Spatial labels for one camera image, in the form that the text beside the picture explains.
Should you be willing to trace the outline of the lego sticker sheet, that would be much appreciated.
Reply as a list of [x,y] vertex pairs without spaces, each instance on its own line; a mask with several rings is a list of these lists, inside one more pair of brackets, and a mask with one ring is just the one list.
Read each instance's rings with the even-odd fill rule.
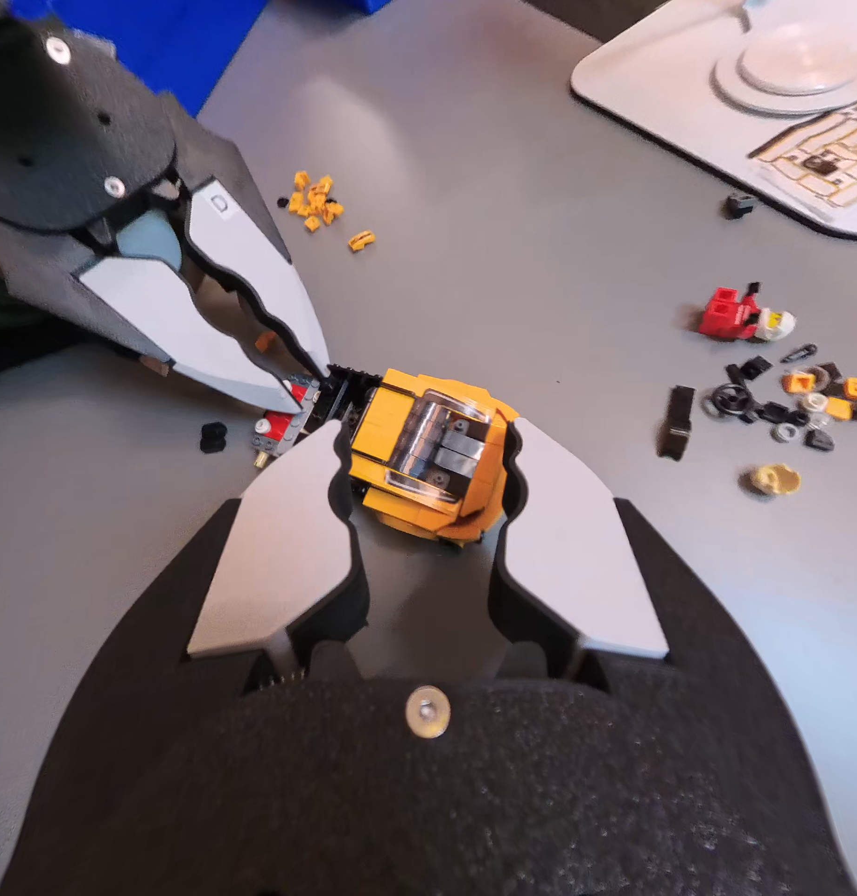
[[857,100],[791,126],[748,154],[779,194],[835,221],[857,210]]

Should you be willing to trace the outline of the white stand base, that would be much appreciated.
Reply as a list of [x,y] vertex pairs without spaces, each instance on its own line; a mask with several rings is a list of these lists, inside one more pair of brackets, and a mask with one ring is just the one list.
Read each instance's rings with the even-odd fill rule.
[[580,61],[571,87],[826,233],[857,239],[857,210],[817,218],[748,160],[783,130],[857,100],[857,2],[667,2]]

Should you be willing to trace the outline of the tan round lego piece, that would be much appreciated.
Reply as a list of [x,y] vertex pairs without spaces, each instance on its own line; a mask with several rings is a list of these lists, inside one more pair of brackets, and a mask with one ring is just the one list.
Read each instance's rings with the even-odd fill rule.
[[761,497],[787,497],[801,488],[802,477],[785,464],[769,464],[744,471],[739,484],[751,494]]

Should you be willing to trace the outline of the yellow black lego car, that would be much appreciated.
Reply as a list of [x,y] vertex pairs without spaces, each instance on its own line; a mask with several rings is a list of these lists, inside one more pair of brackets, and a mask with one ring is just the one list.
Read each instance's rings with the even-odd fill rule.
[[486,390],[337,364],[322,385],[306,375],[290,375],[287,384],[300,412],[266,410],[255,422],[257,468],[338,421],[350,435],[352,491],[384,525],[464,547],[481,542],[497,524],[506,433],[518,414]]

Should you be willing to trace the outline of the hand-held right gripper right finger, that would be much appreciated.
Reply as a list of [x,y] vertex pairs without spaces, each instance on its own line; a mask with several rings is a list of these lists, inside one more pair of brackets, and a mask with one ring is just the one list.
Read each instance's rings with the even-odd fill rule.
[[669,644],[610,489],[524,417],[508,425],[504,471],[488,597],[498,631],[547,662],[579,651],[664,660]]

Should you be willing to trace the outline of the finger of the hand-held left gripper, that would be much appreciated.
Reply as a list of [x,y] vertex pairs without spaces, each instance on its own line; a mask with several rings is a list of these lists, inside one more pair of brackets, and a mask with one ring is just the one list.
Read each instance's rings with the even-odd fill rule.
[[189,196],[187,248],[206,274],[238,293],[255,319],[276,332],[301,367],[320,381],[328,377],[322,326],[297,269],[215,178]]
[[188,284],[161,260],[107,257],[80,282],[173,361],[175,372],[262,409],[294,414],[300,403],[232,336],[203,317]]

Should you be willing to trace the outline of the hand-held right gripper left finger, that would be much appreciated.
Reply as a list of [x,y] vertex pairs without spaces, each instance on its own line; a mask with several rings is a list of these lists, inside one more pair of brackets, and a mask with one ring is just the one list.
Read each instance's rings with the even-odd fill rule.
[[325,423],[245,490],[188,642],[190,658],[263,651],[310,658],[367,626],[369,588],[351,522],[351,444]]

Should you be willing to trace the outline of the red lego seat piece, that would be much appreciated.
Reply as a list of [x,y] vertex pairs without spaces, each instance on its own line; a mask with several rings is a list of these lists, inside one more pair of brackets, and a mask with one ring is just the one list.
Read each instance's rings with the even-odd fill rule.
[[761,283],[752,281],[740,295],[736,289],[719,287],[698,320],[696,331],[718,342],[779,342],[797,326],[791,312],[762,306]]

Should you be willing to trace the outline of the pile of small lego parts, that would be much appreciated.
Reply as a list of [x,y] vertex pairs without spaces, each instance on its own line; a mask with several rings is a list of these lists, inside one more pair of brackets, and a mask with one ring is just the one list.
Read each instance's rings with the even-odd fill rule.
[[758,348],[726,363],[699,404],[711,420],[758,427],[772,442],[818,454],[835,454],[857,433],[857,375],[820,358],[814,343],[775,357]]

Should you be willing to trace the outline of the orange lego pieces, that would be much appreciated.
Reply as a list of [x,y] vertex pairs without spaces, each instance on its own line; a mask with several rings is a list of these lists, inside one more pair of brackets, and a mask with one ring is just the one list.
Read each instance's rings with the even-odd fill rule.
[[[342,218],[345,207],[332,195],[333,178],[324,175],[316,181],[312,180],[305,170],[298,170],[293,176],[293,190],[288,195],[288,214],[303,219],[304,227],[314,233],[320,228],[328,228],[334,221]],[[362,230],[354,234],[347,242],[351,252],[361,252],[369,245],[376,243],[377,237],[372,230]],[[263,331],[255,341],[256,349],[264,354],[277,342],[278,335],[273,330]]]

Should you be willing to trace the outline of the black lego arch piece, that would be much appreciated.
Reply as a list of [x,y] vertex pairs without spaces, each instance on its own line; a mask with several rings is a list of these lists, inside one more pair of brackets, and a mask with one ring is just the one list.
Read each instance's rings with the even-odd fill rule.
[[671,389],[657,436],[659,457],[682,461],[692,433],[694,400],[695,389],[692,387],[676,385]]

